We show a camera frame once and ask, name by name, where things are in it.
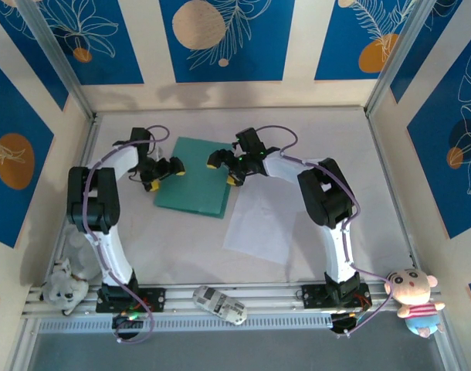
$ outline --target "white table surface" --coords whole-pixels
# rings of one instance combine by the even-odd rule
[[[386,276],[411,267],[408,245],[374,149],[364,112],[332,108],[260,108],[242,110],[153,111],[99,116],[93,159],[105,155],[132,127],[163,124],[171,138],[161,147],[169,157],[178,136],[232,142],[247,127],[286,125],[299,135],[288,153],[302,158],[334,158],[353,189],[363,213],[352,223],[356,265]],[[260,133],[267,147],[292,138],[281,130]],[[299,213],[286,265],[222,248],[239,190],[232,188],[223,220],[153,205],[154,194],[123,177],[119,233],[140,284],[267,283],[324,279],[326,256],[319,230]]]

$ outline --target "white plush dog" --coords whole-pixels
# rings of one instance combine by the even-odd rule
[[[76,227],[67,230],[65,260],[54,267],[49,280],[42,286],[40,300],[70,315],[86,297],[88,281],[100,273],[100,265],[90,243]]]

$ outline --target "cream wall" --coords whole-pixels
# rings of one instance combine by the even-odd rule
[[[364,105],[376,80],[314,81],[335,1],[295,0],[282,82],[177,84],[159,1],[120,0],[144,85],[83,90],[95,111]]]
[[[29,286],[41,284],[65,213],[67,171],[87,134],[72,99],[62,112],[0,26],[0,68],[54,134],[16,247],[0,243],[0,369],[4,369]]]
[[[388,92],[371,115],[422,267],[440,282],[471,369],[471,229],[449,239],[407,125],[471,40],[471,0],[464,0],[397,105]]]

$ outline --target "green mat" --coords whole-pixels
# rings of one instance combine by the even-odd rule
[[[229,170],[206,167],[208,157],[222,148],[230,149],[231,145],[179,137],[172,156],[182,161],[186,173],[163,180],[154,204],[223,219],[230,193],[230,185],[227,184]]]

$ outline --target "plush toy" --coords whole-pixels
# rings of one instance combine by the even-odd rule
[[[69,228],[66,235],[65,260],[54,267],[49,280],[43,284],[40,300],[70,315],[86,297],[88,281],[100,273],[100,265],[90,243],[76,227]]]
[[[409,330],[423,338],[444,331],[438,311],[444,309],[445,303],[429,301],[431,288],[438,284],[434,276],[419,269],[406,269],[390,273],[387,279],[393,286],[393,298],[402,304],[397,316],[405,319]],[[390,294],[387,283],[385,290]]]

